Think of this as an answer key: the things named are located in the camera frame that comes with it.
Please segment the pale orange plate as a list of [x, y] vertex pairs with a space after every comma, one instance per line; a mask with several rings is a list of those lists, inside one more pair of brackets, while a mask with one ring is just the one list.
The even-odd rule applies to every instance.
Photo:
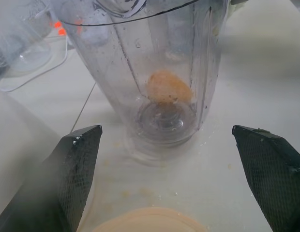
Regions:
[[97, 226], [92, 232], [208, 232], [179, 211], [146, 207], [126, 212]]

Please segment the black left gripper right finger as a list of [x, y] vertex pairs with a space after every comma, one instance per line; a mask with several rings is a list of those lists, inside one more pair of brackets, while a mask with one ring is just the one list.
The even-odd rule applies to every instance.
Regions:
[[249, 188], [273, 232], [300, 232], [300, 154], [283, 137], [235, 125]]

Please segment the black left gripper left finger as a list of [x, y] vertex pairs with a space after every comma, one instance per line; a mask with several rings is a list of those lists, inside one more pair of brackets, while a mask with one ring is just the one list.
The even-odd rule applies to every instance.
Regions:
[[94, 125], [62, 137], [0, 214], [0, 232], [76, 232], [102, 133]]

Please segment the orange segment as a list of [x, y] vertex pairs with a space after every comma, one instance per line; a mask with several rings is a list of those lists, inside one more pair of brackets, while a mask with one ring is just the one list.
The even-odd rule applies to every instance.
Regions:
[[158, 70], [146, 84], [148, 98], [155, 103], [190, 103], [193, 97], [191, 89], [173, 72]]

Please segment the clear plastic blender jar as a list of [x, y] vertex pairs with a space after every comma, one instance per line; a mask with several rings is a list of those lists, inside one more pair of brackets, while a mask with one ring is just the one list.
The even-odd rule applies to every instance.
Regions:
[[141, 160], [177, 156], [209, 111], [231, 0], [50, 0]]

